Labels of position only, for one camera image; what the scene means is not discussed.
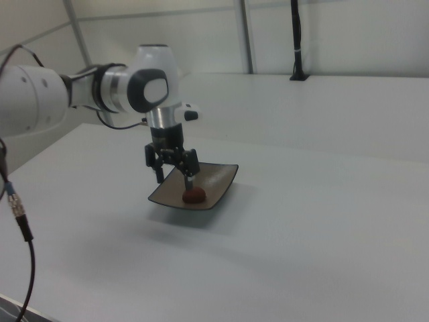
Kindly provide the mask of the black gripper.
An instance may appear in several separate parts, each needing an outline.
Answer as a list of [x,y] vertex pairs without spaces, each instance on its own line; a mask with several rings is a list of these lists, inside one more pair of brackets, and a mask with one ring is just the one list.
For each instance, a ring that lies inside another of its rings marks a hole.
[[177,166],[184,176],[186,190],[194,187],[194,176],[200,172],[200,165],[195,149],[184,150],[182,124],[173,127],[150,128],[152,143],[145,146],[146,166],[156,174],[158,184],[164,181],[163,161]]

